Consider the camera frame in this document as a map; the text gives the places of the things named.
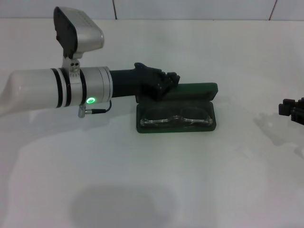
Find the open case lid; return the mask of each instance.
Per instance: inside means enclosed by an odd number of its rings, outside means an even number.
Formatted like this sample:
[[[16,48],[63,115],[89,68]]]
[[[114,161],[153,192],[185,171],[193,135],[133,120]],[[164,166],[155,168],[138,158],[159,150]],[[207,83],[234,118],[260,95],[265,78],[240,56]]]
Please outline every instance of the open case lid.
[[[212,101],[218,92],[218,84],[216,83],[192,83],[179,84],[177,88],[171,89],[161,101],[176,100],[203,100]],[[137,103],[155,102],[146,96],[136,96]]]

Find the white surface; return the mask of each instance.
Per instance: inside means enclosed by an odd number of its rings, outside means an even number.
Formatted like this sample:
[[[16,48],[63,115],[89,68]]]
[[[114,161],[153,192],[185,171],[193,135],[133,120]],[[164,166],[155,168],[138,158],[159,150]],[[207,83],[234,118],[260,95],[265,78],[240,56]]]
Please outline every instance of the white surface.
[[[304,20],[303,0],[278,0],[272,20]]]
[[[112,0],[1,0],[0,18],[52,18],[56,6],[80,9],[95,19],[115,19]]]
[[[268,20],[274,0],[115,0],[118,19]]]
[[[303,96],[304,23],[96,23],[105,46],[82,66],[141,61],[216,82],[217,128],[138,134],[133,97],[85,119],[77,107],[2,117],[1,228],[304,226],[304,127],[277,115]],[[2,19],[0,30],[1,88],[13,69],[60,66],[51,19]]]

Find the black band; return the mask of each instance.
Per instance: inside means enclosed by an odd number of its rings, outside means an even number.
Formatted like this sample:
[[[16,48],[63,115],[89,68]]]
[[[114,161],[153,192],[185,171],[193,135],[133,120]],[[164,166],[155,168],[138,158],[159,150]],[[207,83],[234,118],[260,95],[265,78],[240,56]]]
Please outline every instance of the black band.
[[[63,100],[62,83],[58,71],[54,68],[52,68],[51,70],[54,72],[58,87],[58,104],[56,108],[60,108]]]
[[[80,80],[82,84],[82,99],[81,99],[81,105],[83,105],[86,102],[86,80],[85,80],[85,75],[80,70]]]
[[[65,82],[66,82],[66,98],[67,99],[66,99],[65,107],[68,107],[71,104],[71,99],[72,99],[70,78],[68,77],[66,70],[64,68],[60,68],[60,71],[62,72],[62,75],[65,78]]]

